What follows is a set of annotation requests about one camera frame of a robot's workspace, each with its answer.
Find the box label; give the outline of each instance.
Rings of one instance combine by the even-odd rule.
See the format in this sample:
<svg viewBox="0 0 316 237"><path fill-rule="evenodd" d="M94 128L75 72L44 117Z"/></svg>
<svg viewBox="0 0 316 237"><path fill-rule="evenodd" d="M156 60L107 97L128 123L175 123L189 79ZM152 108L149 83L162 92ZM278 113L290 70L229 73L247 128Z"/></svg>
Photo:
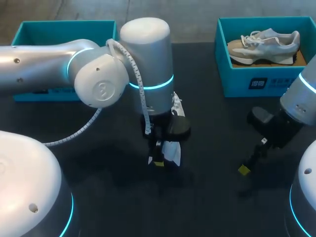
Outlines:
<svg viewBox="0 0 316 237"><path fill-rule="evenodd" d="M268 88L288 88L296 78L273 78Z"/></svg>
<svg viewBox="0 0 316 237"><path fill-rule="evenodd" d="M263 89L266 86L268 78L253 78L250 81L249 90Z"/></svg>

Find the glowing blue ring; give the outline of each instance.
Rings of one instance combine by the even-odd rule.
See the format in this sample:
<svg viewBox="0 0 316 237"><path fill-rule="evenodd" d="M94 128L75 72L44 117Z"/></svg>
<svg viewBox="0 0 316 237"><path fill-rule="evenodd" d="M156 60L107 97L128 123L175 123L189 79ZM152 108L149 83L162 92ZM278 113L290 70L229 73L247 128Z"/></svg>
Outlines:
<svg viewBox="0 0 316 237"><path fill-rule="evenodd" d="M172 77L171 77L168 81L166 81L166 82L163 83L163 84L155 85L155 86L144 86L144 90L154 90L154 89L162 88L162 87L164 87L164 86L170 84L170 83L172 82L172 80L173 80L173 75L172 75ZM130 83L130 85L131 85L132 87L136 88L136 89L139 89L139 87L138 87L137 85L134 85L134 84L132 84L132 83Z"/></svg>
<svg viewBox="0 0 316 237"><path fill-rule="evenodd" d="M84 51L87 51L87 50L91 50L91 49L93 49L93 48L84 48L84 49L82 49L82 50L76 52L76 53L70 58L70 60L69 60L69 62L68 62L68 65L67 65L67 76L68 76L68 77L69 77L68 70L69 70L69 66L70 66L71 61L73 61L73 59L74 59L78 54L80 54L80 53L82 53L82 52L84 52Z"/></svg>
<svg viewBox="0 0 316 237"><path fill-rule="evenodd" d="M292 186L291 186L291 190L290 190L290 206L291 206L291 210L292 210L292 213L293 213L293 216L297 222L297 224L301 227L301 229L304 231L304 233L308 236L308 237L312 237L310 234L307 233L307 231L303 228L303 226L301 225L301 223L298 221L298 219L296 218L295 216L295 213L294 213L294 210L293 210L293 207L292 207L292 201L291 201L291 192L292 192Z"/></svg>
<svg viewBox="0 0 316 237"><path fill-rule="evenodd" d="M307 86L312 92L316 94L316 89L312 87L307 81L305 81L301 74L299 74L298 76L301 79L302 83L304 83L305 86Z"/></svg>
<svg viewBox="0 0 316 237"><path fill-rule="evenodd" d="M71 201L72 201L72 206L71 206L70 217L69 217L69 220L67 222L66 227L64 228L64 230L62 231L62 233L60 234L59 237L62 237L65 234L65 232L67 231L67 228L68 228L68 226L69 226L69 224L71 222L71 218L73 217L73 212L74 212L74 197L73 197L73 194L71 194Z"/></svg>

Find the shoe sole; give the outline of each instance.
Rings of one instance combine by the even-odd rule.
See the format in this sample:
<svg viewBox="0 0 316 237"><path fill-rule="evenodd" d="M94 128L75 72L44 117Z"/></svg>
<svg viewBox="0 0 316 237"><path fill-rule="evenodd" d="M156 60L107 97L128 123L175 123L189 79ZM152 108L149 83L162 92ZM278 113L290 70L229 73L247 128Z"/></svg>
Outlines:
<svg viewBox="0 0 316 237"><path fill-rule="evenodd" d="M269 58L238 58L238 57L235 57L235 56L231 56L229 55L230 58L234 59L235 61L239 62L239 63L242 63L242 64L245 64L245 65L251 65L253 64L254 62L258 61L258 60L268 60L272 63L277 63L277 64L286 64L286 65L292 65L294 63L294 60L293 60L293 56L273 56L273 57L269 57Z"/></svg>

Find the black table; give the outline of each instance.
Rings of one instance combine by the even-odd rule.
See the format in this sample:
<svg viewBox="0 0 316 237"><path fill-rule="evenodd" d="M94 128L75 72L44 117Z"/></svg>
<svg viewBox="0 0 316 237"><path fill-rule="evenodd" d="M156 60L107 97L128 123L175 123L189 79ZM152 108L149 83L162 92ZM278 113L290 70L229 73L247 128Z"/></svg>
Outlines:
<svg viewBox="0 0 316 237"><path fill-rule="evenodd" d="M129 92L86 133L51 149L76 198L82 237L286 236L284 205L316 130L303 128L286 148L269 151L251 178L241 177L240 162L261 140L246 115L253 106L276 111L278 98L224 98L213 48L173 46L175 90L192 123L178 172L148 169L147 142ZM1 130L42 142L68 136L94 113L82 103L6 98L0 105Z"/></svg>

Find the blue cardboard box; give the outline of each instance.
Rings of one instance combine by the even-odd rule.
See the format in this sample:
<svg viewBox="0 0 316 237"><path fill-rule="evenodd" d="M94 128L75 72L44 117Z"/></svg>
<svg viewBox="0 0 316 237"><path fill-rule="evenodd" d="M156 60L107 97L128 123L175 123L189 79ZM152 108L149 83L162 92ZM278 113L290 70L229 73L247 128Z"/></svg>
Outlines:
<svg viewBox="0 0 316 237"><path fill-rule="evenodd" d="M52 45L87 39L104 46L118 39L115 21L25 21L13 45ZM14 96L15 101L79 101L73 88L52 88Z"/></svg>
<svg viewBox="0 0 316 237"><path fill-rule="evenodd" d="M225 97L281 96L304 69L303 66L233 67L227 43L269 28L282 34L298 31L306 63L316 54L316 25L311 17L219 18L215 57Z"/></svg>

